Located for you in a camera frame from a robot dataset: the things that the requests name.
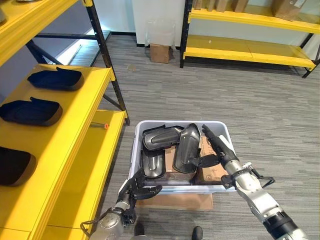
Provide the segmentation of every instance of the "white plastic bin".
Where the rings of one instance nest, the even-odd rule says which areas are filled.
[[[144,130],[152,129],[156,127],[160,127],[162,125],[165,125],[166,127],[172,127],[172,126],[182,126],[186,127],[191,123],[195,123],[199,130],[201,131],[202,125],[205,124],[210,128],[211,131],[216,136],[223,135],[228,142],[232,146],[233,145],[229,136],[229,132],[227,129],[227,126],[220,121],[167,121],[167,120],[145,120],[141,121],[137,124],[135,127],[135,134],[134,134],[134,141],[133,141],[133,147],[132,147],[132,155],[131,155],[131,163],[130,163],[130,170],[129,170],[129,178],[132,178],[132,176],[138,171],[138,169],[141,167],[140,164],[140,154],[141,154],[141,148],[142,148],[142,133]],[[162,186],[162,191],[159,194],[168,195],[168,194],[211,194],[215,192],[233,192],[235,191],[234,187],[231,187],[229,189],[225,189],[223,185],[187,185],[186,182],[181,183],[181,185],[165,185]]]

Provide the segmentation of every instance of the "cardboard box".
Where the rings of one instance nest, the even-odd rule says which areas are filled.
[[[210,142],[207,137],[203,136],[200,140],[201,152],[200,156],[206,156],[210,154],[216,155],[212,149]],[[198,168],[197,175],[194,183],[199,185],[215,185],[221,184],[221,177],[227,175],[227,171],[224,170],[221,164],[212,167]]]
[[[215,10],[217,12],[224,12],[227,8],[228,0],[216,0],[215,2]]]
[[[245,8],[248,4],[249,0],[233,0],[231,7],[233,11],[242,13],[245,11]]]
[[[203,7],[203,0],[195,0],[194,9],[200,10]]]
[[[273,0],[272,13],[275,17],[293,21],[307,0]]]
[[[136,201],[137,208],[210,211],[214,208],[212,194],[157,195]]]
[[[165,174],[161,179],[168,180],[168,181],[190,181],[196,175],[196,172],[186,174],[186,173],[176,171],[173,167],[175,153],[176,153],[176,146],[172,146],[170,148],[165,149],[164,151]]]
[[[212,10],[214,9],[214,7],[215,7],[215,2],[216,2],[216,0],[207,0],[207,2],[206,2],[206,9],[207,9],[209,12],[212,12]]]
[[[150,44],[151,62],[167,64],[169,62],[169,46]]]

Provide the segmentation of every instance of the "shoe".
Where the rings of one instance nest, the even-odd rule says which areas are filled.
[[[145,235],[145,228],[142,225],[142,223],[138,222],[134,227],[134,235],[135,236],[141,236]]]
[[[204,236],[204,231],[202,230],[202,227],[196,226],[193,229],[191,240],[201,240],[203,236]]]

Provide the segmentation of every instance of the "yellow shelf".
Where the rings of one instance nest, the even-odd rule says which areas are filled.
[[[68,227],[47,226],[44,230],[43,240],[85,240],[86,235],[81,229]]]
[[[56,124],[29,126],[0,118],[0,146],[29,152],[37,159],[25,184],[0,186],[0,228],[30,232],[29,240],[41,237],[107,84],[114,80],[111,68],[39,64],[31,73],[56,67],[81,71],[83,86],[77,91],[54,91],[35,88],[25,79],[3,102],[30,97],[56,101],[63,109]]]
[[[310,70],[316,66],[299,46],[214,36],[189,35],[185,57],[281,64]]]
[[[0,66],[77,0],[0,1]]]
[[[189,13],[191,19],[215,20],[239,24],[252,24],[272,28],[289,29],[306,33],[320,34],[320,17],[300,13],[295,21],[288,21],[272,15],[270,7],[248,5],[244,12],[234,12],[230,7],[225,12],[207,9],[195,10]]]
[[[0,228],[1,239],[4,240],[28,240],[30,232],[28,231],[18,231],[6,228]]]
[[[93,122],[109,128],[89,127],[48,225],[79,229],[80,223],[93,220],[113,160],[126,112],[98,110]]]

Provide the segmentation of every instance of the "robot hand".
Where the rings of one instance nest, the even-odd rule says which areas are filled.
[[[215,136],[206,125],[203,125],[202,128],[217,154],[218,162],[228,172],[228,175],[221,178],[221,183],[226,189],[230,187],[236,189],[273,239],[308,240],[307,235],[297,227],[276,200],[265,191],[264,187],[274,183],[275,180],[272,177],[261,176],[250,162],[240,164],[235,152],[227,146],[229,142],[223,136]],[[259,180],[267,180],[268,182],[261,186]]]
[[[90,240],[115,240],[124,232],[124,227],[136,221],[135,206],[137,200],[149,199],[157,195],[162,186],[144,187],[145,172],[139,169],[132,178],[125,180],[118,193],[114,207],[110,207],[98,219],[82,222],[80,227]],[[96,231],[91,235],[84,225],[97,223]]]

